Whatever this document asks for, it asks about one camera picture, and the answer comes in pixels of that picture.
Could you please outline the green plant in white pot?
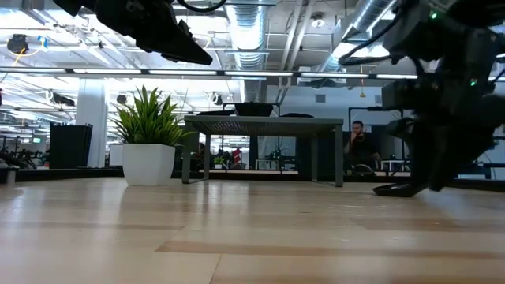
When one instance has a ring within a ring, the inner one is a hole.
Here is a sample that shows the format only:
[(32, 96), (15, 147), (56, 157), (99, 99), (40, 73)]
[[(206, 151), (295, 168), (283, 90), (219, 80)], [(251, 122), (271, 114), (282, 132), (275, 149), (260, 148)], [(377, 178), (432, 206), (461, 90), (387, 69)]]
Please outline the green plant in white pot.
[(176, 148), (192, 134), (181, 127), (171, 97), (161, 97), (160, 90), (142, 87), (133, 105), (119, 107), (118, 118), (113, 120), (123, 140), (122, 169), (130, 186), (167, 185)]

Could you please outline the small white table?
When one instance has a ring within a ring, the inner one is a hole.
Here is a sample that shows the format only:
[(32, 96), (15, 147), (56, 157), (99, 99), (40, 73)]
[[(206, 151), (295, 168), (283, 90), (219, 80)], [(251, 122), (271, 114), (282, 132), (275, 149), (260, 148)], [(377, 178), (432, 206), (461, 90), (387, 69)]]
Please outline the small white table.
[(381, 162), (381, 169), (387, 172), (409, 172), (410, 162), (402, 159), (387, 159)]

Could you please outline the long ceiling light strip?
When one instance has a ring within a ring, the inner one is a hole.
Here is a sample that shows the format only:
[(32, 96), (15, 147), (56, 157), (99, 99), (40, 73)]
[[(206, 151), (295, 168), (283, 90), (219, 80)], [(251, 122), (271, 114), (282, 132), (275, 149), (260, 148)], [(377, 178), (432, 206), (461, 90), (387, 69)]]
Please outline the long ceiling light strip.
[(397, 80), (416, 79), (416, 75), (400, 75), (385, 73), (313, 73), (287, 71), (241, 71), (241, 70), (210, 70), (210, 69), (59, 69), (59, 68), (29, 68), (29, 67), (0, 67), (0, 73), (19, 73), (30, 75), (55, 76), (103, 76), (103, 77), (285, 77), (285, 78), (313, 78), (313, 79), (371, 79)]

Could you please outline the black ceiling-hung device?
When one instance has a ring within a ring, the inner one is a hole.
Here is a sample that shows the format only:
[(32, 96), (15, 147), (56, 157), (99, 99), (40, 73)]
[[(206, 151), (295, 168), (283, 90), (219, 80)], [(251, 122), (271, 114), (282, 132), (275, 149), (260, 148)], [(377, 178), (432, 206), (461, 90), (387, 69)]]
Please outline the black ceiling-hung device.
[(7, 42), (7, 49), (15, 54), (25, 54), (29, 51), (27, 36), (25, 34), (13, 34)]

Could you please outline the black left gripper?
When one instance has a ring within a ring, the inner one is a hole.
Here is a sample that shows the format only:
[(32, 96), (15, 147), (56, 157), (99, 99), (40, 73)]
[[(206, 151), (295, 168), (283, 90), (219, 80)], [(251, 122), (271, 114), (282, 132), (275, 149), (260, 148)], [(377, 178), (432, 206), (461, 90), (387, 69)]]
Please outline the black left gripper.
[(167, 0), (97, 0), (95, 14), (108, 28), (133, 38), (140, 49), (166, 60), (199, 65), (213, 61), (193, 40), (187, 25), (175, 22)]

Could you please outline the black teardrop plate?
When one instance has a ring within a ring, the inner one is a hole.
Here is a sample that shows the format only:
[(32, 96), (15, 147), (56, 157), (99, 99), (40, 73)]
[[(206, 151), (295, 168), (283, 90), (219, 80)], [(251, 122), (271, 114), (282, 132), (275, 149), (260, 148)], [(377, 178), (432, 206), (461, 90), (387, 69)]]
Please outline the black teardrop plate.
[(410, 198), (428, 188), (428, 183), (396, 183), (372, 189), (377, 196)]

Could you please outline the silver ventilation duct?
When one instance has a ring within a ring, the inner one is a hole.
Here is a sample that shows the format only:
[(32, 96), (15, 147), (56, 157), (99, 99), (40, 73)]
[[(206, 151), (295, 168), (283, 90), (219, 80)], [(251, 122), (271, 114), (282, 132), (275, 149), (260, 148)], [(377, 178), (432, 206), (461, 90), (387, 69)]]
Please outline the silver ventilation duct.
[(337, 21), (332, 33), (331, 53), (317, 67), (316, 71), (333, 73), (341, 69), (339, 59), (350, 52), (354, 45), (347, 40), (353, 36), (372, 35), (372, 29), (382, 19), (396, 0), (359, 0), (355, 10), (349, 15)]
[[(254, 5), (225, 6), (230, 23), (229, 33), (234, 54), (235, 67), (239, 71), (263, 71), (267, 55), (266, 27), (267, 7)], [(267, 87), (264, 80), (243, 79), (240, 82), (244, 103), (266, 103)]]

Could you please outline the black square wavy plate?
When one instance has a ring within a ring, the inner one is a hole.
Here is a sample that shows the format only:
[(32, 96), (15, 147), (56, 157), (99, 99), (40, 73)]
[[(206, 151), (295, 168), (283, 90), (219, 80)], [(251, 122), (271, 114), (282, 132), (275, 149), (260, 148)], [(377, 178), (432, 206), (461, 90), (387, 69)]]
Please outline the black square wavy plate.
[(269, 117), (273, 111), (273, 106), (267, 103), (237, 103), (235, 105), (235, 112), (237, 116), (247, 117)]

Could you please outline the grey perforated metal shelf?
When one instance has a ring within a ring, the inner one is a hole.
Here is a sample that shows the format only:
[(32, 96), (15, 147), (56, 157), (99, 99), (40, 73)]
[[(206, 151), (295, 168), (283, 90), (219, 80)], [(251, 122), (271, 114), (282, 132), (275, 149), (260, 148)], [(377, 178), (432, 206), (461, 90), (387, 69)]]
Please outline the grey perforated metal shelf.
[(185, 116), (185, 130), (205, 135), (204, 173), (209, 179), (211, 137), (219, 136), (291, 136), (311, 138), (311, 179), (318, 182), (318, 139), (325, 131), (335, 132), (335, 186), (343, 186), (342, 119), (257, 116)]

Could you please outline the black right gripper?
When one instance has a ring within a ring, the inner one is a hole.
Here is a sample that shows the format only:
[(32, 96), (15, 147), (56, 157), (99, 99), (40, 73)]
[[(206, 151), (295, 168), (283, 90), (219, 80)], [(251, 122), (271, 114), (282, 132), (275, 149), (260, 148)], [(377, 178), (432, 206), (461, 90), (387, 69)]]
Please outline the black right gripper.
[(493, 130), (504, 124), (504, 96), (495, 93), (497, 79), (490, 79), (496, 60), (443, 58), (435, 71), (421, 70), (414, 79), (397, 79), (383, 87), (385, 110), (410, 110), (388, 126), (393, 136), (411, 136), (411, 180), (414, 189), (425, 189), (435, 160), (429, 189), (439, 192), (461, 168), (488, 149), (481, 134), (454, 128)]

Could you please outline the person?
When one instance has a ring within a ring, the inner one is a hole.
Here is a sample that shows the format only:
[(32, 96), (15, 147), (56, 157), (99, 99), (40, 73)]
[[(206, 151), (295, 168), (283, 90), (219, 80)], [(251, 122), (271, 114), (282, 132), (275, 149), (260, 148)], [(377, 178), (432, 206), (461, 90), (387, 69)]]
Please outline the person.
[(365, 135), (361, 121), (352, 123), (350, 138), (344, 147), (344, 170), (350, 175), (375, 176), (381, 160), (373, 140)]

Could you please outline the black cabinet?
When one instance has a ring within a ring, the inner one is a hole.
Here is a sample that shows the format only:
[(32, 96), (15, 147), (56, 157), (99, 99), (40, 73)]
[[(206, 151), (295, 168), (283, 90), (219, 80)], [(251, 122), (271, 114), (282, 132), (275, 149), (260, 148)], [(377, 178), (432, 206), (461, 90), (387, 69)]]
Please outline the black cabinet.
[(92, 125), (50, 125), (49, 165), (51, 169), (88, 166)]

